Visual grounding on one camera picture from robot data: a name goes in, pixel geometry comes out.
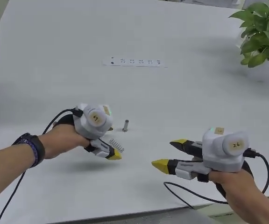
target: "white tabletop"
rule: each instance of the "white tabletop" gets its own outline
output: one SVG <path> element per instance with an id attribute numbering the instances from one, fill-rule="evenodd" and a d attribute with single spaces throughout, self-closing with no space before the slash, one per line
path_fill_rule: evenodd
<path id="1" fill-rule="evenodd" d="M 223 199 L 215 186 L 152 167 L 190 159 L 169 145 L 211 126 L 245 130 L 269 160 L 269 87 L 241 74 L 234 10 L 156 0 L 11 0 L 0 21 L 0 148 L 40 134 L 62 109 L 109 104 L 125 148 L 107 161 L 81 148 L 27 171 L 1 224 L 45 224 L 183 206 L 180 183 Z M 110 56 L 160 58 L 167 68 L 103 66 Z M 248 160 L 260 188 L 266 171 Z M 0 211 L 16 181 L 0 195 Z M 207 203 L 177 190 L 192 205 Z"/>

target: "power strip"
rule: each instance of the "power strip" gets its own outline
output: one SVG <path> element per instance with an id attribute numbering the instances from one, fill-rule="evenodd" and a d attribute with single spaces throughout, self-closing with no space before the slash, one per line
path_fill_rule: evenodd
<path id="1" fill-rule="evenodd" d="M 110 57 L 103 60 L 102 64 L 110 66 L 165 67 L 160 59 L 129 59 L 123 57 Z"/>

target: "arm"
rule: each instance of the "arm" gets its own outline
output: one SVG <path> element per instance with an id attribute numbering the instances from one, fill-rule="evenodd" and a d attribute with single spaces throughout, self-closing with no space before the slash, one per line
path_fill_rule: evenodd
<path id="1" fill-rule="evenodd" d="M 244 221 L 269 224 L 269 199 L 256 187 L 247 171 L 235 174 L 211 172 L 210 180 L 223 186 L 230 207 Z"/>
<path id="2" fill-rule="evenodd" d="M 87 147 L 90 143 L 70 125 L 58 125 L 45 135 L 39 136 L 45 147 L 45 158 L 55 158 L 77 146 Z M 0 150 L 0 193 L 35 161 L 28 144 L 14 145 Z"/>
<path id="3" fill-rule="evenodd" d="M 28 144 L 11 146 L 0 150 L 0 193 L 35 161 Z"/>

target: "metal spring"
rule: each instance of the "metal spring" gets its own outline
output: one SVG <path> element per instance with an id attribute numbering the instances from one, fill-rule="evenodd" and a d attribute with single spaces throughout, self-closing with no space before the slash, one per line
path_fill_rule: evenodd
<path id="1" fill-rule="evenodd" d="M 116 148 L 120 153 L 124 151 L 124 148 L 118 143 L 115 139 L 111 139 L 109 141 L 109 144 L 113 147 Z"/>

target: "cable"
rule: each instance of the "cable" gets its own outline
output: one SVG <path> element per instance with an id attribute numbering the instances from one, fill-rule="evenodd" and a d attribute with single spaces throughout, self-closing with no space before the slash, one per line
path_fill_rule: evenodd
<path id="1" fill-rule="evenodd" d="M 168 186 L 167 184 L 171 184 L 174 185 L 176 187 L 182 188 L 182 186 L 175 184 L 175 183 L 171 183 L 171 182 L 164 182 L 163 183 L 164 186 L 169 190 L 169 192 L 171 192 L 176 198 L 178 198 L 180 201 L 182 201 L 184 204 L 187 204 L 191 209 L 194 209 L 194 207 L 192 207 L 190 204 L 188 204 L 188 202 L 186 202 L 185 200 L 183 200 L 181 197 L 179 197 L 176 193 L 174 193 Z"/>
<path id="2" fill-rule="evenodd" d="M 55 116 L 54 119 L 51 120 L 51 122 L 47 125 L 47 127 L 45 128 L 45 130 L 43 131 L 42 134 L 45 134 L 45 133 L 47 132 L 47 130 L 50 128 L 50 126 L 55 122 L 55 120 L 57 120 L 58 117 L 60 117 L 63 113 L 66 113 L 66 112 L 72 112 L 72 113 L 74 113 L 75 111 L 74 111 L 74 109 L 66 109 L 66 110 L 63 110 L 63 111 L 61 111 L 60 113 L 58 113 L 58 115 Z M 12 194 L 11 194 L 11 196 L 9 197 L 9 199 L 8 199 L 8 201 L 7 201 L 6 205 L 5 205 L 5 207 L 3 208 L 2 212 L 0 213 L 0 220 L 1 220 L 1 218 L 2 218 L 2 216 L 3 216 L 3 214 L 4 214 L 4 212 L 5 212 L 6 208 L 7 208 L 8 205 L 10 204 L 10 202 L 11 202 L 11 200 L 12 200 L 14 194 L 16 193 L 16 191 L 17 191 L 17 189 L 18 189 L 18 187 L 19 187 L 19 185 L 20 185 L 20 183 L 21 183 L 21 181 L 22 181 L 22 179 L 23 179 L 25 173 L 26 173 L 26 171 L 24 171 L 24 172 L 22 173 L 22 175 L 21 175 L 19 181 L 17 182 L 17 185 L 16 185 L 14 191 L 12 192 Z"/>
<path id="3" fill-rule="evenodd" d="M 164 182 L 163 184 L 164 184 L 164 186 L 165 186 L 165 187 L 166 187 L 166 188 L 167 188 L 167 189 L 168 189 L 174 196 L 176 196 L 176 197 L 177 197 L 178 199 L 180 199 L 182 202 L 186 203 L 190 208 L 193 208 L 193 207 L 192 207 L 191 205 L 189 205 L 187 202 L 185 202 L 183 199 L 181 199 L 175 192 L 172 192 L 172 190 L 169 189 L 169 187 L 167 186 L 167 184 L 176 186 L 176 187 L 181 188 L 181 189 L 183 189 L 183 190 L 186 190 L 186 191 L 190 192 L 191 194 L 193 194 L 193 195 L 195 195 L 195 196 L 197 196 L 197 197 L 200 197 L 200 198 L 202 198 L 202 199 L 205 199 L 205 200 L 207 200 L 207 201 L 210 201 L 210 202 L 219 203 L 219 204 L 228 204 L 227 202 L 214 200 L 214 199 L 211 199 L 211 198 L 202 196 L 202 195 L 200 195 L 200 194 L 197 194 L 196 192 L 194 192 L 194 191 L 192 191 L 192 190 L 190 190 L 190 189 L 188 189 L 188 188 L 185 188 L 185 187 L 183 187 L 183 186 L 181 186 L 181 185 L 179 185 L 179 184 L 176 184 L 176 183 L 172 183 L 172 182 Z"/>
<path id="4" fill-rule="evenodd" d="M 260 157 L 261 159 L 263 159 L 265 166 L 266 166 L 266 170 L 267 170 L 267 180 L 266 180 L 265 186 L 262 190 L 262 193 L 264 194 L 266 192 L 267 188 L 269 187 L 269 162 L 267 162 L 267 159 L 263 155 L 261 155 L 260 153 L 258 153 L 257 156 Z"/>
<path id="5" fill-rule="evenodd" d="M 254 154 L 253 154 L 253 155 L 255 155 L 254 158 L 255 158 L 255 157 L 260 157 L 260 158 L 262 158 L 263 161 L 264 161 L 264 164 L 265 164 L 265 166 L 266 166 L 266 170 L 267 170 L 267 180 L 266 180 L 265 186 L 264 186 L 264 188 L 263 188 L 263 190 L 262 190 L 262 193 L 264 194 L 264 193 L 266 192 L 267 188 L 269 187 L 269 162 L 268 162 L 267 159 L 266 159 L 263 155 L 261 155 L 260 153 L 256 153 L 256 152 L 254 151 Z M 195 196 L 197 196 L 197 197 L 200 197 L 200 198 L 202 198 L 202 199 L 205 199 L 205 200 L 207 200 L 207 201 L 214 202 L 214 203 L 219 203 L 219 204 L 228 204 L 228 202 L 218 201 L 218 200 L 214 200 L 214 199 L 211 199 L 211 198 L 208 198 L 208 197 L 199 195 L 199 194 L 197 194 L 196 192 L 194 192 L 194 191 L 192 191 L 192 190 L 190 190 L 190 189 L 188 189 L 188 188 L 185 188 L 185 187 L 183 187 L 183 186 L 181 186 L 181 185 L 179 185 L 179 184 L 176 184 L 176 183 L 172 183 L 172 182 L 164 182 L 163 184 L 164 184 L 164 186 L 169 190 L 169 192 L 171 192 L 171 193 L 172 193 L 175 197 L 177 197 L 180 201 L 182 201 L 183 203 L 187 204 L 191 209 L 194 209 L 194 208 L 193 208 L 190 204 L 188 204 L 185 200 L 183 200 L 181 197 L 179 197 L 174 191 L 172 191 L 172 190 L 167 186 L 168 184 L 169 184 L 169 185 L 176 186 L 176 187 L 181 188 L 181 189 L 183 189 L 183 190 L 186 190 L 186 191 L 188 191 L 189 193 L 191 193 L 191 194 L 193 194 L 193 195 L 195 195 Z"/>

